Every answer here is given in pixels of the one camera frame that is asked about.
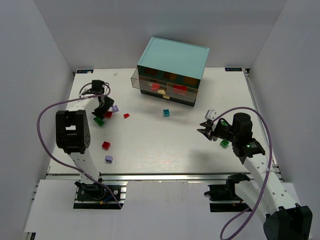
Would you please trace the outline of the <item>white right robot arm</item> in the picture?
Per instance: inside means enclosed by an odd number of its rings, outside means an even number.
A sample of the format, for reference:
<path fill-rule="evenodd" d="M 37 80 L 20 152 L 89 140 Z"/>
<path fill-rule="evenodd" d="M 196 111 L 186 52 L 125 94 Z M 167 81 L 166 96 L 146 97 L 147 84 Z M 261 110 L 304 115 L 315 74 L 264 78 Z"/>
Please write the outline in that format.
<path fill-rule="evenodd" d="M 268 240 L 307 240 L 313 219 L 308 206 L 301 206 L 285 189 L 267 159 L 262 145 L 253 137 L 250 115 L 236 113 L 232 123 L 217 118 L 210 109 L 198 130 L 210 141 L 231 143 L 233 153 L 249 171 L 230 175 L 224 185 L 210 185 L 205 195 L 211 201 L 241 201 L 258 216 Z"/>

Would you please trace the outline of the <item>long red lego brick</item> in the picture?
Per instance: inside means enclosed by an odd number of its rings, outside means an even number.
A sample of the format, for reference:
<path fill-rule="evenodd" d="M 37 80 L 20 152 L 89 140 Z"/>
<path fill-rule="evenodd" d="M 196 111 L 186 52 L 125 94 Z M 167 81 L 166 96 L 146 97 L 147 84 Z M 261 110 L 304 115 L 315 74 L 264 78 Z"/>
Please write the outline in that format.
<path fill-rule="evenodd" d="M 188 92 L 188 88 L 184 85 L 173 85 L 173 93 L 177 95 L 186 95 Z"/>

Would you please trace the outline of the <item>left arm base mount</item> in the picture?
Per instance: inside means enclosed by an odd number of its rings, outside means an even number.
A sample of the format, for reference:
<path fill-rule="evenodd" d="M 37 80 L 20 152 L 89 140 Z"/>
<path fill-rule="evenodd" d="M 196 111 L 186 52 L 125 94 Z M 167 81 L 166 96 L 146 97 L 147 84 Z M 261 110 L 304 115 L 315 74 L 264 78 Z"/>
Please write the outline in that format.
<path fill-rule="evenodd" d="M 73 208 L 76 210 L 120 210 L 121 208 L 112 194 L 121 207 L 124 204 L 123 199 L 121 199 L 121 185 L 108 185 L 110 188 L 110 191 L 108 191 L 96 183 L 85 184 L 76 181 L 74 184 L 76 185 L 76 192 Z"/>

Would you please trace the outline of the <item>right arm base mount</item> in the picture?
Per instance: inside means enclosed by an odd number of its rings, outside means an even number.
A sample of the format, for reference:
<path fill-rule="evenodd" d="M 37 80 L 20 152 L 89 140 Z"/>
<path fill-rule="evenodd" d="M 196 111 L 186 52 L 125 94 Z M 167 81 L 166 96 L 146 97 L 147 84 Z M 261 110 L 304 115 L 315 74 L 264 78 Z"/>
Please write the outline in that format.
<path fill-rule="evenodd" d="M 243 210 L 251 208 L 242 198 L 236 195 L 235 185 L 240 182 L 249 182 L 250 178 L 244 173 L 237 173 L 227 177 L 225 184 L 208 185 L 208 191 L 204 196 L 209 197 L 211 213 L 240 213 Z"/>

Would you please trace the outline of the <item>small red slope lego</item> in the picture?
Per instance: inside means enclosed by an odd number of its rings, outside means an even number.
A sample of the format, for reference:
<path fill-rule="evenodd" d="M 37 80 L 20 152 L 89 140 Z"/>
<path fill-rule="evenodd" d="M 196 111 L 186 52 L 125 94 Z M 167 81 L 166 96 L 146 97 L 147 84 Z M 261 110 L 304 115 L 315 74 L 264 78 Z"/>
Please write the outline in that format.
<path fill-rule="evenodd" d="M 151 85 L 151 91 L 152 92 L 157 92 L 159 89 L 160 89 L 160 85 L 159 84 L 157 84 L 157 83 L 153 83 L 152 85 Z"/>

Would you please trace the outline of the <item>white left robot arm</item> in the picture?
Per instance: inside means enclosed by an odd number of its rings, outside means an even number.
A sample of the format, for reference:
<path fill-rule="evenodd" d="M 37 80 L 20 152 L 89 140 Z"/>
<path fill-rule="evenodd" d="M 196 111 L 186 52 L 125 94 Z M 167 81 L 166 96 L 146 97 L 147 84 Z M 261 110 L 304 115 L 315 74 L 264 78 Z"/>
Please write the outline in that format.
<path fill-rule="evenodd" d="M 105 114 L 114 105 L 107 82 L 93 80 L 89 85 L 87 90 L 81 88 L 71 107 L 59 110 L 55 115 L 56 145 L 72 159 L 83 185 L 95 184 L 101 175 L 89 150 L 91 133 L 88 118 L 92 117 L 101 127 Z"/>

